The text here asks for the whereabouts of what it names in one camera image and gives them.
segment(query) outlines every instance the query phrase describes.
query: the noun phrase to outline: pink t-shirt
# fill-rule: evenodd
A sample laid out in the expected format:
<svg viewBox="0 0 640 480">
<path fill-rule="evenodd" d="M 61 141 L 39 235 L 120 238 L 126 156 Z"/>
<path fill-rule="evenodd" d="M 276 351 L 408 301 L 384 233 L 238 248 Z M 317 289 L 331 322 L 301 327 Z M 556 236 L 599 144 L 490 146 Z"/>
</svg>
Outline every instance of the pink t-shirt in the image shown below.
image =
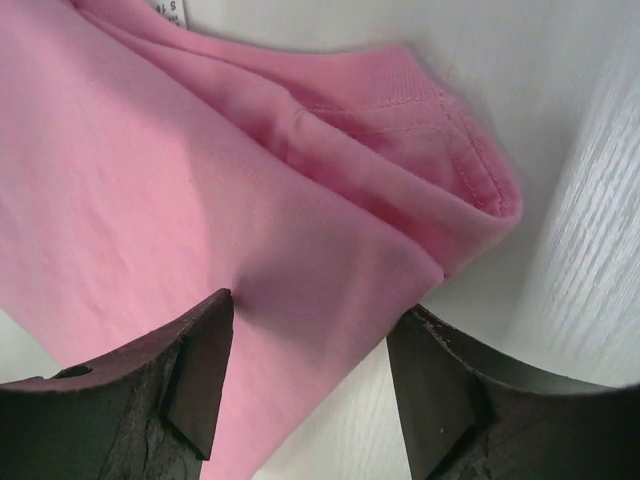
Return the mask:
<svg viewBox="0 0 640 480">
<path fill-rule="evenodd" d="M 204 479 L 250 478 L 519 219 L 490 139 L 400 46 L 273 52 L 144 0 L 0 11 L 0 307 L 68 366 L 231 288 Z"/>
</svg>

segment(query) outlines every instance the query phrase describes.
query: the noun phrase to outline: white wooden surface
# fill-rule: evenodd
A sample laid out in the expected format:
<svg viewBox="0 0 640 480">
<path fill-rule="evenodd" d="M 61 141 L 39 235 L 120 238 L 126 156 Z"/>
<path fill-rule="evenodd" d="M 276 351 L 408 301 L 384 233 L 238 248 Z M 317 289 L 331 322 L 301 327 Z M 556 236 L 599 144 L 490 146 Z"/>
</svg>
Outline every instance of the white wooden surface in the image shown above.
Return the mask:
<svg viewBox="0 0 640 480">
<path fill-rule="evenodd" d="M 507 242 L 423 303 L 543 368 L 610 385 L 640 381 L 640 3 L 185 5 L 191 29 L 272 47 L 411 42 L 495 133 L 526 201 L 523 224 Z M 0 336 L 0 380 L 54 368 L 1 315 Z M 384 344 L 254 480 L 301 478 L 410 478 Z"/>
</svg>

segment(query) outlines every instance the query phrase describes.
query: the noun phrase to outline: folded shirt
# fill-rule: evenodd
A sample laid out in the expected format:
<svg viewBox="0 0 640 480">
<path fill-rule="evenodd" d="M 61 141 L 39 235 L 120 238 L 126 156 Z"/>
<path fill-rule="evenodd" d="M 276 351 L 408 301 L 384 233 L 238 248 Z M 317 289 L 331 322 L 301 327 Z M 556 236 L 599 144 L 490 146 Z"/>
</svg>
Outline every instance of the folded shirt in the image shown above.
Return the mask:
<svg viewBox="0 0 640 480">
<path fill-rule="evenodd" d="M 0 307 L 68 366 L 231 288 L 203 479 L 251 478 L 518 222 L 492 141 L 401 46 L 274 52 L 144 0 L 0 11 Z"/>
</svg>

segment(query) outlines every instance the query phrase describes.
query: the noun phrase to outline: stitching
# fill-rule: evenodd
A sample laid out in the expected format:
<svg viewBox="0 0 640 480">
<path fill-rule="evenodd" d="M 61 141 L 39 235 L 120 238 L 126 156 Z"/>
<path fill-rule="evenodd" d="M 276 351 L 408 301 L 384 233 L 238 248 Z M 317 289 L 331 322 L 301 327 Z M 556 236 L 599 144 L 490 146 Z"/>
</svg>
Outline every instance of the stitching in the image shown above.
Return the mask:
<svg viewBox="0 0 640 480">
<path fill-rule="evenodd" d="M 447 116 L 449 121 L 451 122 L 452 126 L 455 127 L 456 122 L 451 117 L 451 113 L 449 112 L 449 110 L 445 107 L 444 98 L 441 98 L 439 106 L 442 109 L 442 111 L 444 112 L 444 114 Z M 469 143 L 471 144 L 471 147 L 473 148 L 475 154 L 478 156 L 478 159 L 480 160 L 480 165 L 482 166 L 482 168 L 485 171 L 486 175 L 491 179 L 491 181 L 493 182 L 494 186 L 498 190 L 499 197 L 500 197 L 499 200 L 498 200 L 498 211 L 500 212 L 501 216 L 504 216 L 504 212 L 503 212 L 503 208 L 502 208 L 502 200 L 504 198 L 504 192 L 502 190 L 502 185 L 497 180 L 497 178 L 493 174 L 493 172 L 489 171 L 489 169 L 487 168 L 487 165 L 485 163 L 484 157 L 480 153 L 480 149 L 478 148 L 477 144 L 475 143 L 474 137 L 473 137 L 473 135 L 471 135 L 471 132 L 469 131 L 469 128 L 468 128 L 467 124 L 464 122 L 464 119 L 462 118 L 461 115 L 459 115 L 459 118 L 460 118 L 462 124 L 464 125 L 464 129 L 465 129 L 465 132 L 466 132 L 467 136 L 469 137 Z M 453 163 L 454 163 L 454 165 L 456 167 L 456 170 L 458 170 L 458 173 L 460 174 L 460 177 L 462 178 L 462 181 L 464 182 L 466 187 L 469 189 L 469 191 L 471 192 L 471 195 L 476 200 L 476 202 L 478 202 L 478 205 L 481 206 L 481 207 L 486 206 L 486 202 L 483 202 L 483 201 L 480 200 L 480 198 L 478 197 L 478 193 L 470 185 L 469 179 L 467 178 L 466 174 L 463 172 L 462 166 L 455 159 L 454 159 Z"/>
<path fill-rule="evenodd" d="M 493 181 L 493 184 L 495 185 L 496 190 L 498 190 L 498 193 L 499 193 L 498 211 L 500 212 L 500 215 L 504 217 L 504 199 L 505 199 L 504 185 L 502 185 L 502 182 L 496 176 L 496 173 L 493 170 L 493 168 L 491 168 L 491 166 L 489 166 L 486 163 L 484 155 L 481 153 L 482 149 L 477 145 L 475 135 L 471 133 L 471 130 L 469 129 L 469 126 L 467 125 L 467 122 L 464 119 L 464 117 L 462 115 L 459 115 L 459 118 L 460 118 L 460 121 L 462 122 L 462 125 L 464 126 L 465 131 L 467 132 L 467 135 L 469 135 L 469 141 L 471 142 L 471 146 L 475 150 L 476 155 L 478 155 L 478 158 L 480 159 L 480 163 L 484 167 L 484 170 L 489 176 L 489 178 Z"/>
<path fill-rule="evenodd" d="M 340 114 L 340 113 L 344 113 L 344 114 L 349 114 L 349 113 L 353 113 L 353 112 L 366 112 L 368 110 L 377 110 L 379 108 L 387 108 L 387 107 L 395 107 L 395 106 L 399 106 L 399 105 L 405 105 L 407 103 L 423 103 L 423 102 L 434 102 L 438 100 L 438 98 L 424 98 L 422 96 L 420 97 L 401 97 L 401 98 L 396 98 L 395 100 L 389 100 L 388 102 L 383 102 L 383 103 L 376 103 L 373 105 L 367 105 L 366 107 L 361 107 L 361 108 L 357 108 L 357 109 L 346 109 L 346 108 L 342 108 L 336 105 L 329 105 L 329 104 L 316 104 L 316 105 L 312 105 L 309 107 L 310 111 L 315 111 L 315 112 L 327 112 L 327 113 L 336 113 L 336 114 Z"/>
<path fill-rule="evenodd" d="M 442 111 L 444 112 L 444 114 L 447 116 L 447 118 L 449 119 L 449 121 L 451 122 L 452 125 L 455 125 L 453 119 L 451 118 L 451 114 L 449 113 L 449 111 L 444 107 L 444 98 L 440 97 L 440 102 L 438 102 L 438 106 L 442 109 Z M 469 191 L 471 192 L 471 196 L 473 197 L 473 199 L 476 201 L 476 203 L 478 204 L 478 206 L 482 207 L 484 206 L 484 202 L 482 202 L 480 200 L 480 196 L 478 195 L 478 192 L 476 191 L 475 188 L 473 188 L 471 186 L 471 182 L 469 181 L 469 178 L 467 177 L 466 173 L 464 173 L 462 165 L 460 165 L 460 163 L 458 162 L 458 160 L 456 159 L 456 156 L 453 155 L 451 153 L 451 149 L 450 149 L 450 144 L 451 144 L 451 138 L 447 137 L 448 142 L 447 142 L 447 150 L 449 151 L 449 156 L 451 157 L 451 161 L 454 165 L 454 167 L 456 168 L 456 170 L 458 171 L 458 175 L 460 175 L 460 178 L 462 179 L 462 183 L 465 184 L 465 186 L 469 189 Z"/>
<path fill-rule="evenodd" d="M 421 129 L 435 130 L 435 131 L 447 134 L 447 132 L 441 126 L 436 125 L 435 123 L 416 123 L 413 125 L 407 125 L 402 127 L 386 128 L 383 130 L 344 131 L 344 133 L 346 133 L 347 135 L 363 136 L 363 135 L 375 135 L 376 133 L 408 132 L 411 130 L 421 130 Z"/>
</svg>

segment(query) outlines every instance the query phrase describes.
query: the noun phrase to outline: size label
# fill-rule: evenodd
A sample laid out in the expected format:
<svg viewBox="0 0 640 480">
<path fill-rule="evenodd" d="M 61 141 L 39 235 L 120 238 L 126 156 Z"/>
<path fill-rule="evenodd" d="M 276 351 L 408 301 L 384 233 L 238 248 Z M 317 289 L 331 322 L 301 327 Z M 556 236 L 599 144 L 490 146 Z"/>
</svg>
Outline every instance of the size label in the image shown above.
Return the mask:
<svg viewBox="0 0 640 480">
<path fill-rule="evenodd" d="M 171 23 L 187 28 L 183 0 L 147 0 L 147 3 Z"/>
</svg>

